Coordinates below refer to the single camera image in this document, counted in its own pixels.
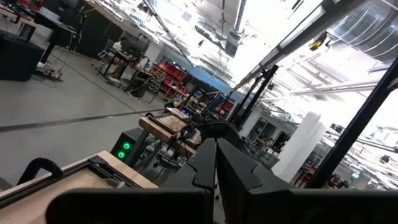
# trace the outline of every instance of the black handle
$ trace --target black handle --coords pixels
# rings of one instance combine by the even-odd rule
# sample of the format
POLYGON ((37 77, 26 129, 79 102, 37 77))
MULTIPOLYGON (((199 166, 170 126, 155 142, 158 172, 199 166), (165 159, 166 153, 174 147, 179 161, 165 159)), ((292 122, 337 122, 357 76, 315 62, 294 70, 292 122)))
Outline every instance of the black handle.
POLYGON ((54 163, 50 159, 36 158, 28 164, 17 185, 23 184, 36 178, 36 175, 39 173, 40 169, 45 169, 49 171, 52 174, 51 176, 54 178, 63 177, 63 171, 56 163, 54 163))

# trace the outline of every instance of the black table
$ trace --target black table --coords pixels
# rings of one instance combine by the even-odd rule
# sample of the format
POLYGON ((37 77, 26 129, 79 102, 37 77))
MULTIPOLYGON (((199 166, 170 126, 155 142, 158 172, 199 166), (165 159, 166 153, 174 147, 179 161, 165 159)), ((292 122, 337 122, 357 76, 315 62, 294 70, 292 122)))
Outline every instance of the black table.
POLYGON ((48 16, 42 14, 39 11, 28 9, 21 4, 16 4, 16 7, 18 8, 18 10, 22 11, 23 13, 25 13, 28 16, 30 16, 31 18, 33 18, 35 23, 40 24, 42 26, 45 26, 45 27, 53 30, 53 36, 50 39, 50 45, 47 47, 47 50, 44 52, 43 57, 40 60, 42 63, 45 63, 47 61, 47 59, 49 58, 52 50, 55 47, 55 43, 58 40, 58 36, 59 36, 61 30, 70 32, 71 38, 72 38, 72 35, 76 34, 76 31, 74 30, 74 28, 69 27, 55 19, 49 18, 48 16))
POLYGON ((118 74, 116 75, 116 79, 120 79, 124 73, 124 71, 126 70, 127 66, 129 65, 129 62, 132 62, 131 58, 129 58, 127 55, 125 55, 122 52, 119 52, 117 50, 111 50, 111 52, 113 53, 113 57, 112 59, 109 61, 108 66, 106 67, 105 72, 101 72, 99 71, 99 73, 106 78, 106 74, 109 72, 109 69, 111 68, 115 58, 117 57, 118 59, 124 61, 124 65, 122 67, 122 69, 120 69, 120 71, 118 72, 118 74))

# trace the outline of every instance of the concrete floor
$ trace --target concrete floor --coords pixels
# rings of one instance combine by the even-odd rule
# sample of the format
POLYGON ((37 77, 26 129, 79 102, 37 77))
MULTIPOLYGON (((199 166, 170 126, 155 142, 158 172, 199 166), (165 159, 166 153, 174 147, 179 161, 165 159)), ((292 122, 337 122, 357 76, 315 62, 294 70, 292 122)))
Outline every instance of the concrete floor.
MULTIPOLYGON (((16 32, 17 27, 8 22, 8 30, 16 32)), ((44 43, 37 35, 32 40, 37 45, 44 43)), ((54 56, 61 53, 54 50, 49 61, 56 62, 58 70, 67 59, 61 71, 63 83, 0 81, 0 179, 11 185, 16 184, 26 165, 36 157, 46 157, 65 166, 97 152, 110 151, 121 132, 138 127, 141 115, 15 131, 3 127, 163 108, 164 103, 159 99, 151 104, 145 102, 152 98, 149 93, 136 100, 106 84, 91 66, 92 63, 98 66, 97 62, 72 53, 63 54, 57 61, 54 56)))

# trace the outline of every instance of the green light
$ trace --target green light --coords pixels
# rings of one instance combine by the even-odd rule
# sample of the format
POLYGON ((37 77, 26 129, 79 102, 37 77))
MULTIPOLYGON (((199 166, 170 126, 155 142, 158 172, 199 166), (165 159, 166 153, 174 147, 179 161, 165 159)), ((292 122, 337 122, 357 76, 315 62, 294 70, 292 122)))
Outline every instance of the green light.
POLYGON ((123 159, 124 156, 126 156, 126 153, 124 153, 124 152, 119 152, 119 153, 118 153, 119 159, 123 159))
POLYGON ((355 179, 358 179, 359 178, 359 174, 357 174, 357 173, 353 173, 353 175, 352 175, 355 179))
POLYGON ((123 144, 123 148, 124 148, 124 149, 130 149, 130 147, 131 147, 131 145, 130 145, 130 143, 128 143, 128 142, 125 142, 125 143, 123 144))

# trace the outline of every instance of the green indicator light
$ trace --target green indicator light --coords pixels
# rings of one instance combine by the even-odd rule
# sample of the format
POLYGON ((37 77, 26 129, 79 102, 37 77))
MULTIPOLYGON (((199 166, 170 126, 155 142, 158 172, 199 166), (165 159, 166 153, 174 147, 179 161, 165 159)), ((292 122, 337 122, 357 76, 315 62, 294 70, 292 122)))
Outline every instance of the green indicator light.
POLYGON ((125 149, 130 149, 130 147, 131 147, 131 145, 130 145, 130 143, 128 143, 128 142, 125 142, 125 143, 123 144, 123 148, 125 148, 125 149))
POLYGON ((119 153, 118 153, 118 157, 119 157, 120 159, 123 159, 124 156, 126 156, 126 153, 124 153, 124 152, 119 152, 119 153))

